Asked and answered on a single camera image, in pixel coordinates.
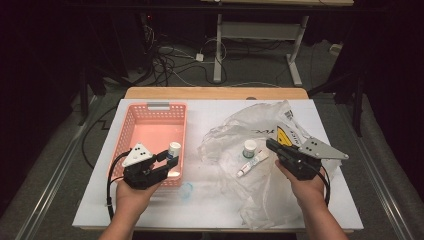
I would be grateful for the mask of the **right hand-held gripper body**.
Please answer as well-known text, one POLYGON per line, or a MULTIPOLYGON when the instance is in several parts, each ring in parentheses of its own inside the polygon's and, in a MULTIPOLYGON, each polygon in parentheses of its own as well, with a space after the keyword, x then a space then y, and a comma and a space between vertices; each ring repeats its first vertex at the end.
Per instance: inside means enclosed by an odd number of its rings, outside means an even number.
POLYGON ((291 144, 286 142, 280 144, 298 148, 297 151, 284 150, 282 156, 277 155, 279 162, 298 180, 312 180, 320 172, 324 159, 349 158, 348 154, 314 137, 307 138, 304 142, 292 141, 291 144))

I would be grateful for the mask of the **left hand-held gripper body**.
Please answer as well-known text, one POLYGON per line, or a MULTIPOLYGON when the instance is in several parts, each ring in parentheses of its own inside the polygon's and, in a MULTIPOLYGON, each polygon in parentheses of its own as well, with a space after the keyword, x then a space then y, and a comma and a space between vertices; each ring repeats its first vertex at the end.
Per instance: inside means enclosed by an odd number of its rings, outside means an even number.
POLYGON ((167 167, 153 168, 162 161, 159 155, 151 153, 142 143, 137 143, 122 163, 124 181, 133 189, 146 190, 167 178, 167 167))

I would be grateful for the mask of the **person's left hand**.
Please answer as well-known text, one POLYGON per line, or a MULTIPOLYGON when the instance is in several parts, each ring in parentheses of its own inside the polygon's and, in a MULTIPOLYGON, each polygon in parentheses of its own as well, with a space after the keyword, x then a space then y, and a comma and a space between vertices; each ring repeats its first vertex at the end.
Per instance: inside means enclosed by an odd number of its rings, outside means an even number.
POLYGON ((160 186, 161 182, 145 190, 137 190, 131 188, 125 181, 120 181, 116 190, 116 214, 141 215, 160 186))

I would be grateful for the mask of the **clear bluish plastic cup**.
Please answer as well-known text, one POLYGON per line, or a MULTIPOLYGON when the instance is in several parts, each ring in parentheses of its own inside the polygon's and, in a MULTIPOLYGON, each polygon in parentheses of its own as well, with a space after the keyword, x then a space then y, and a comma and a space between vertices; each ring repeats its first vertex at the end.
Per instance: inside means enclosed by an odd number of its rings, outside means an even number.
POLYGON ((183 183, 179 189, 179 196, 181 199, 189 199, 193 191, 193 185, 189 182, 183 183))

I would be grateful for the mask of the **white metal desk frame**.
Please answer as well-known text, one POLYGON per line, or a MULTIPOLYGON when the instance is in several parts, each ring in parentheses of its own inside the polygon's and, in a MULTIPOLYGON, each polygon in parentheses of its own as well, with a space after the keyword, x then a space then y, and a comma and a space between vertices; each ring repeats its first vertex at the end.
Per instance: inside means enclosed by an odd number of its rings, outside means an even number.
POLYGON ((303 16, 299 23, 260 23, 225 21, 221 14, 217 15, 216 50, 214 58, 213 82, 221 83, 226 51, 222 39, 256 39, 256 40, 289 40, 294 42, 293 51, 285 56, 293 84, 303 85, 296 66, 296 58, 307 28, 309 17, 303 16))

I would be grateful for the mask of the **small white-capped jar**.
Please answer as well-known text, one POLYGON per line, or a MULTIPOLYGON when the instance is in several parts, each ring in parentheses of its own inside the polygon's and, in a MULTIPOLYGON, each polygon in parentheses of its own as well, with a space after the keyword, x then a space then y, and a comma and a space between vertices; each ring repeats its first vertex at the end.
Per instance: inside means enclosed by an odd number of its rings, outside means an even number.
POLYGON ((245 158, 253 158, 257 149, 257 143, 255 140, 249 139, 244 142, 244 149, 242 155, 245 158))

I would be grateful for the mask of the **metal floor rail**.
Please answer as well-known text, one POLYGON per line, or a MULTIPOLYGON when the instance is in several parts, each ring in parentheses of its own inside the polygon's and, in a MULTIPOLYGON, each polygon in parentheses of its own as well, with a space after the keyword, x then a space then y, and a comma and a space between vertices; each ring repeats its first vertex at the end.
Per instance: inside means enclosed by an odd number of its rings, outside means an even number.
POLYGON ((388 185, 382 178, 382 175, 376 165, 374 158, 371 156, 368 148, 362 137, 359 137, 354 130, 351 123, 351 116, 346 106, 337 106, 339 113, 342 116, 343 121, 347 124, 350 135, 355 141, 355 145, 361 153, 361 163, 364 166, 365 172, 370 179, 371 185, 373 186, 379 202, 384 209, 385 215, 387 216, 398 240, 414 240, 413 234, 408 227, 404 216, 401 213, 401 209, 396 202, 393 194, 390 192, 388 185))
POLYGON ((64 152, 60 156, 54 171, 49 175, 48 183, 20 228, 15 240, 33 240, 71 165, 75 151, 81 143, 82 135, 88 128, 88 124, 101 105, 102 100, 102 97, 93 96, 88 104, 88 110, 91 112, 81 113, 81 119, 77 121, 76 125, 70 127, 71 135, 67 139, 64 152))

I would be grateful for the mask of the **white ointment tube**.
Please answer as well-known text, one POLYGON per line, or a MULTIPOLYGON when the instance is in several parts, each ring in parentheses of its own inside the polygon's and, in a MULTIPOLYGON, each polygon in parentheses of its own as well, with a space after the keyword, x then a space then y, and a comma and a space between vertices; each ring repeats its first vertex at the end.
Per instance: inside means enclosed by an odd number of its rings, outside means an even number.
POLYGON ((256 165, 264 161, 269 157, 268 151, 260 151, 256 156, 244 164, 241 169, 237 172, 237 177, 242 177, 250 172, 256 165))

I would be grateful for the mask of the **person's right hand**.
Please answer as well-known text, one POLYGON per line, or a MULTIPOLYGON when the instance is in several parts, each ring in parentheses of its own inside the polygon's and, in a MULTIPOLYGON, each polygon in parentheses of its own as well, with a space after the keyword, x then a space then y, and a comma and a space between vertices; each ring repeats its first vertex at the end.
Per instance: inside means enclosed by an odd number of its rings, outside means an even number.
POLYGON ((318 177, 312 180, 298 180, 278 160, 275 161, 277 168, 290 181, 292 191, 300 208, 304 211, 318 208, 326 208, 324 200, 324 184, 318 177))

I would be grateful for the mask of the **white bottle with blue label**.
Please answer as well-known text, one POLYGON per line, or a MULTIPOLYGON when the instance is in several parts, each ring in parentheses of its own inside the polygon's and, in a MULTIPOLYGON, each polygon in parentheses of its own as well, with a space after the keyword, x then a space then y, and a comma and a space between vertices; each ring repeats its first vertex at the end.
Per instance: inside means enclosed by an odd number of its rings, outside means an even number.
POLYGON ((178 142, 171 142, 168 148, 167 158, 172 160, 175 157, 178 157, 181 150, 181 144, 178 142))

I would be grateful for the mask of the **pink plastic basket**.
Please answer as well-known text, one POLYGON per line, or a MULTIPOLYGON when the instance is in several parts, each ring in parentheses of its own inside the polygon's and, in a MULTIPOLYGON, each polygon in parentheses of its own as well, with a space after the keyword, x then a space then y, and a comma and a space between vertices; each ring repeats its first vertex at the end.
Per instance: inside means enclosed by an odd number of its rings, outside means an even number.
POLYGON ((168 172, 164 186, 182 183, 187 105, 178 102, 129 102, 122 100, 112 123, 115 148, 110 165, 122 153, 143 144, 152 154, 168 150, 171 142, 181 145, 178 164, 168 172))

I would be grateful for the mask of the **white table board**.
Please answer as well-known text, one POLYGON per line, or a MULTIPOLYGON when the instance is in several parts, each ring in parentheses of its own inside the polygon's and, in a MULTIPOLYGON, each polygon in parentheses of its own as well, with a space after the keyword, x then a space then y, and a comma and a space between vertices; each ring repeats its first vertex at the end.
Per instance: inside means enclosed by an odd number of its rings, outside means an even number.
MULTIPOLYGON (((163 184, 155 191, 147 210, 137 222, 139 229, 158 231, 256 231, 300 232, 305 230, 299 207, 298 216, 290 222, 264 229, 252 229, 239 215, 242 202, 238 197, 222 189, 220 167, 204 161, 199 147, 205 135, 221 125, 230 115, 259 103, 277 103, 277 100, 186 100, 187 122, 184 143, 182 183, 191 183, 193 191, 189 199, 181 199, 177 187, 163 184)), ((316 106, 312 100, 288 100, 298 123, 313 137, 329 143, 316 106)), ((72 226, 82 229, 102 229, 110 223, 106 206, 106 180, 110 157, 115 148, 113 130, 107 135, 102 151, 92 172, 72 226)), ((363 229, 350 190, 338 166, 331 178, 329 210, 342 229, 363 229)))

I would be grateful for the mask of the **black stand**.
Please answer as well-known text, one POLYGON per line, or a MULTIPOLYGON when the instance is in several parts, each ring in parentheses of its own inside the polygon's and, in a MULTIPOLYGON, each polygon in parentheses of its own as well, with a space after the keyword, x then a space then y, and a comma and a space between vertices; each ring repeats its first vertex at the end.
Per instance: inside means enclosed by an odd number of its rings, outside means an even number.
POLYGON ((104 96, 106 94, 101 68, 93 65, 83 67, 79 73, 79 87, 81 109, 79 125, 82 126, 89 114, 88 89, 91 89, 95 96, 104 96))
POLYGON ((361 115, 362 115, 362 100, 363 100, 363 79, 355 73, 346 73, 339 77, 329 78, 329 80, 317 87, 307 91, 309 97, 326 92, 334 94, 336 104, 349 104, 352 106, 351 123, 353 130, 358 137, 361 133, 361 115))

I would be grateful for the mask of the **clear smiley plastic bag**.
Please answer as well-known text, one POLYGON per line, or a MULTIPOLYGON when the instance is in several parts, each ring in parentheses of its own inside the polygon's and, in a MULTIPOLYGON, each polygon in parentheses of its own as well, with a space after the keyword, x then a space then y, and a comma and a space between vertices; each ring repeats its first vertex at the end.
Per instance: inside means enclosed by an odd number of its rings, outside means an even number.
MULTIPOLYGON (((239 215, 243 223, 252 229, 264 229, 286 224, 299 214, 290 183, 281 180, 280 173, 273 168, 278 157, 266 147, 266 140, 291 144, 310 137, 313 136, 298 123, 288 101, 259 103, 236 112, 211 129, 199 147, 199 154, 202 160, 219 165, 223 191, 235 194, 242 202, 239 215), (252 159, 242 155, 244 142, 249 139, 257 143, 254 156, 268 151, 269 157, 246 175, 237 177, 241 167, 252 159)), ((315 176, 324 181, 326 199, 330 198, 330 180, 341 161, 324 159, 315 176)))

